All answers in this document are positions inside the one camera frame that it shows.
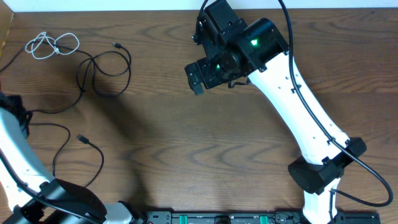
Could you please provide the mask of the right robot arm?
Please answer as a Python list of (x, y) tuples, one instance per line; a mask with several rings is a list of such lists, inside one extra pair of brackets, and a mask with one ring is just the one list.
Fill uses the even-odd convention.
[(345, 168), (366, 151), (361, 138), (350, 138), (327, 115), (302, 78), (292, 39), (263, 17), (252, 24), (226, 1), (204, 2), (193, 41), (205, 57), (185, 67), (196, 95), (240, 78), (256, 86), (272, 103), (293, 134), (301, 155), (288, 167), (304, 193), (303, 216), (310, 223), (337, 219), (335, 195)]

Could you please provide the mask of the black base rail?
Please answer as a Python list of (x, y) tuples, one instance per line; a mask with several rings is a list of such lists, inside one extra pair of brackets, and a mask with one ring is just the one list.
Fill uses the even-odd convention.
[[(148, 211), (134, 221), (138, 224), (306, 224), (309, 221), (302, 212), (295, 210), (275, 212), (243, 213), (200, 213), (171, 212), (166, 210)], [(335, 224), (381, 224), (379, 214), (372, 212), (338, 212)]]

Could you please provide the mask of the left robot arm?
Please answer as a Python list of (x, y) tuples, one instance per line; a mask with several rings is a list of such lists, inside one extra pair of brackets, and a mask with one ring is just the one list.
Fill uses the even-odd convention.
[(56, 178), (27, 137), (32, 114), (19, 95), (1, 95), (1, 185), (12, 215), (6, 223), (134, 223), (123, 202), (104, 204), (87, 187)]

